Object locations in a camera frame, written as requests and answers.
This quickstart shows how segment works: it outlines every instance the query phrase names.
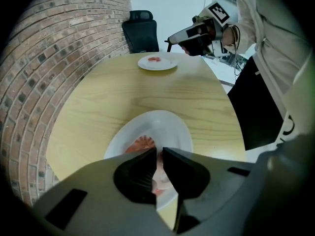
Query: raw meat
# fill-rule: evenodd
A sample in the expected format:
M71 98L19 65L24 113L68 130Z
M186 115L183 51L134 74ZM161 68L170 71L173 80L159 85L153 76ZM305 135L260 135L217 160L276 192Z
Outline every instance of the raw meat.
M129 148L127 148L126 153L141 150L144 148L155 148L155 146L156 144L151 137L140 136Z
M159 58L159 57L151 57L151 58L148 58L148 61L160 62L161 58Z

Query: food on plate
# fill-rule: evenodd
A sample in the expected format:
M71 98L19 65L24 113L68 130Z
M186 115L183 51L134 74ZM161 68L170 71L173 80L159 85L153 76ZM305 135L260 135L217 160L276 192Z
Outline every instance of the food on plate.
M134 143L128 147L126 153L133 151L145 149L145 148L155 148L156 144L151 137L140 136ZM157 156L157 170L152 178L152 192L157 196L161 195L164 190L173 187L172 183L168 179L164 169L163 169L163 157L162 152Z
M144 148L155 148L155 146L156 144L151 137L140 136L129 148L127 148L126 153L141 150Z
M151 57L151 58L148 58L148 61L160 62L161 58L159 58L159 57Z

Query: black office chair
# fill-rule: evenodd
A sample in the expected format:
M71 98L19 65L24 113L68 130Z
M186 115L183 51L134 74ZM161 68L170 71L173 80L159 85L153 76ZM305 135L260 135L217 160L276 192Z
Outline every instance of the black office chair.
M130 52L158 52L157 23L148 10L132 10L130 18L123 22L126 38L131 45Z

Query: chair headrest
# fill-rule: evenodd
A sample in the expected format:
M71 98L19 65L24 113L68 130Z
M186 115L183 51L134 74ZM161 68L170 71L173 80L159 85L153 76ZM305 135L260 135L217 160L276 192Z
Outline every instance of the chair headrest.
M129 23L140 23L152 21L153 15L148 10L131 10Z

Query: hand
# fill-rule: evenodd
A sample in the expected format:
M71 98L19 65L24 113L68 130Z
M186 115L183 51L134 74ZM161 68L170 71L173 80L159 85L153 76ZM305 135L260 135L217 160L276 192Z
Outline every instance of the hand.
M231 27L228 27L223 32L223 39L222 39L222 45L223 46L230 46L233 45L235 42L234 34Z
M186 54L190 55L189 51L187 51L184 46L182 46L182 49L185 51Z

